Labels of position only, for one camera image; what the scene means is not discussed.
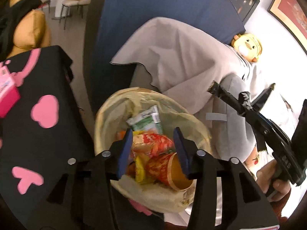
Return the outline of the person's right hand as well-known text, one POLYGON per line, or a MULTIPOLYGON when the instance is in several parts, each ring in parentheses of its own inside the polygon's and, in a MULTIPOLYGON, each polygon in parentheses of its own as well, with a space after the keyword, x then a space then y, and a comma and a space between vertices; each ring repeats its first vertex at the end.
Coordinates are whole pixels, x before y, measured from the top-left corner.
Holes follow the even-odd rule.
POLYGON ((289 181, 274 179, 273 175, 276 172, 277 161, 272 160, 263 166, 257 172, 257 184, 264 194, 267 193, 269 187, 272 185, 276 194, 268 199, 269 202, 277 202, 283 199, 291 190, 289 181))

